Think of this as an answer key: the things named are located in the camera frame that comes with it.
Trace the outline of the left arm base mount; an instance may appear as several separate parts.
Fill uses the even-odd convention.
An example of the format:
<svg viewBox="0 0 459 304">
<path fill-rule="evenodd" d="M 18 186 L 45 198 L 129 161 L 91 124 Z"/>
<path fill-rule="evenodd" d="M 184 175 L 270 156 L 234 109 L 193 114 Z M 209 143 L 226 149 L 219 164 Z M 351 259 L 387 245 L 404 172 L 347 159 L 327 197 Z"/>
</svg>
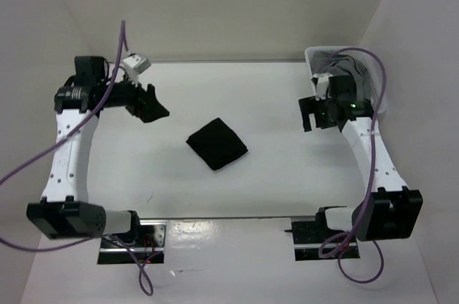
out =
<svg viewBox="0 0 459 304">
<path fill-rule="evenodd" d="M 163 264 L 167 223 L 165 220 L 142 219 L 135 237 L 119 236 L 140 263 Z M 100 241 L 99 265 L 134 264 L 126 248 L 116 239 L 106 236 Z"/>
</svg>

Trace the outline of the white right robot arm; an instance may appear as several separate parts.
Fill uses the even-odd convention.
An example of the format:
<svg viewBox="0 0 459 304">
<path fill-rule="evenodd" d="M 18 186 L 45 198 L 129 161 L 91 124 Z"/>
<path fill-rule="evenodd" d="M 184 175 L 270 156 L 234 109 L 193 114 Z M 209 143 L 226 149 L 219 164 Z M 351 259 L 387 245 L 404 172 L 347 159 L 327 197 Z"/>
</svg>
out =
<svg viewBox="0 0 459 304">
<path fill-rule="evenodd" d="M 397 172 L 374 115 L 372 101 L 358 99 L 351 76 L 315 74 L 314 95 L 299 101 L 306 132 L 338 128 L 349 143 L 364 180 L 364 200 L 355 208 L 321 208 L 314 233 L 323 242 L 340 232 L 353 232 L 362 241 L 407 239 L 423 204 L 418 190 L 409 189 Z"/>
</svg>

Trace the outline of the black skirt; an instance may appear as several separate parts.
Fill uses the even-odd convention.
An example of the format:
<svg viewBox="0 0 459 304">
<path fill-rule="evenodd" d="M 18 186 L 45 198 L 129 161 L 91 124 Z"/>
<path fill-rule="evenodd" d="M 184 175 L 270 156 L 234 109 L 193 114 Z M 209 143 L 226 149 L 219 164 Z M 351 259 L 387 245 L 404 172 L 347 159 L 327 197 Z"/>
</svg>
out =
<svg viewBox="0 0 459 304">
<path fill-rule="evenodd" d="M 186 143 L 213 171 L 237 161 L 248 152 L 247 146 L 221 118 L 215 118 L 192 133 Z"/>
</svg>

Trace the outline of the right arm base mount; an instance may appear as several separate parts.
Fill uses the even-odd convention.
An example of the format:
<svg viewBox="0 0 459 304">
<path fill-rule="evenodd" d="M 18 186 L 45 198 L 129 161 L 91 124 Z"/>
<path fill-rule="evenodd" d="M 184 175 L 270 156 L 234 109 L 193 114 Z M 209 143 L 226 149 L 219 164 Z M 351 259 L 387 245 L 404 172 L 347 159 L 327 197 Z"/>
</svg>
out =
<svg viewBox="0 0 459 304">
<path fill-rule="evenodd" d="M 330 230 L 323 224 L 320 225 L 314 216 L 307 216 L 297 219 L 291 219 L 290 227 L 284 232 L 293 240 L 293 251 L 295 261 L 316 261 L 321 259 L 318 255 L 318 249 L 322 243 L 329 237 L 340 233 L 340 231 Z M 337 241 L 332 241 L 324 248 L 324 253 L 330 252 L 344 238 Z M 349 245 L 346 247 L 346 253 L 343 259 L 359 259 L 359 249 L 356 244 L 356 239 L 353 237 Z"/>
</svg>

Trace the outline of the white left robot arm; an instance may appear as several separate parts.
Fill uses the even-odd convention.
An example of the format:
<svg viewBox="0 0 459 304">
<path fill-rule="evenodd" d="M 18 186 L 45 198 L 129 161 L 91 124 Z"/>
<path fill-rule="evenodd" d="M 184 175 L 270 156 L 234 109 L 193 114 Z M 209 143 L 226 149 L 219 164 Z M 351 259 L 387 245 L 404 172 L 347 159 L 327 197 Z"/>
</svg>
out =
<svg viewBox="0 0 459 304">
<path fill-rule="evenodd" d="M 109 84 L 103 57 L 75 58 L 75 74 L 55 94 L 57 144 L 47 185 L 37 203 L 27 206 L 27 218 L 49 239 L 100 238 L 117 235 L 124 245 L 137 245 L 143 236 L 135 211 L 110 211 L 89 202 L 87 172 L 90 149 L 101 109 L 124 107 L 151 123 L 169 116 L 157 100 L 153 85 L 143 88 L 138 76 L 151 63 L 139 53 L 121 61 L 123 79 Z"/>
</svg>

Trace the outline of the white perforated plastic basket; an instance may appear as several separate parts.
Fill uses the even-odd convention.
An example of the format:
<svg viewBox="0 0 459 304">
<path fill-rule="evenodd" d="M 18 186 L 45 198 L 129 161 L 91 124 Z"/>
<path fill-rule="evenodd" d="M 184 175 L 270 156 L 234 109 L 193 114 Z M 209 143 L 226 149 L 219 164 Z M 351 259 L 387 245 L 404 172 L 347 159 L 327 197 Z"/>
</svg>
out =
<svg viewBox="0 0 459 304">
<path fill-rule="evenodd" d="M 362 62 L 369 72 L 369 82 L 371 86 L 371 103 L 373 108 L 377 110 L 379 114 L 382 114 L 387 109 L 387 100 L 385 98 L 385 89 L 387 84 L 387 76 L 385 75 L 385 68 L 382 61 L 371 51 L 362 47 L 352 46 L 315 46 L 308 47 L 304 51 L 305 61 L 307 65 L 307 74 L 311 81 L 312 71 L 310 66 L 310 58 L 315 52 L 324 51 L 332 52 L 335 54 L 344 54 L 354 57 L 356 60 Z M 331 88 L 331 83 L 336 80 L 337 77 L 331 77 L 329 80 L 329 94 L 330 98 L 334 96 L 334 91 Z M 315 96 L 315 87 L 311 81 L 311 87 L 313 96 Z"/>
</svg>

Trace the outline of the grey skirt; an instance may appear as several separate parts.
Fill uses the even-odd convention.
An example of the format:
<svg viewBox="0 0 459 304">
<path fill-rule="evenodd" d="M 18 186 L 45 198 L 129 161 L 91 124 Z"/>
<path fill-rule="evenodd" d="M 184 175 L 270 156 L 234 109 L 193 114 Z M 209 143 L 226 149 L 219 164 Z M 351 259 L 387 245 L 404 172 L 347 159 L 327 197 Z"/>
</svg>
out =
<svg viewBox="0 0 459 304">
<path fill-rule="evenodd" d="M 369 72 L 365 65 L 354 57 L 318 51 L 310 58 L 310 66 L 313 75 L 328 72 L 332 74 L 332 77 L 352 77 L 356 85 L 356 99 L 371 100 Z"/>
</svg>

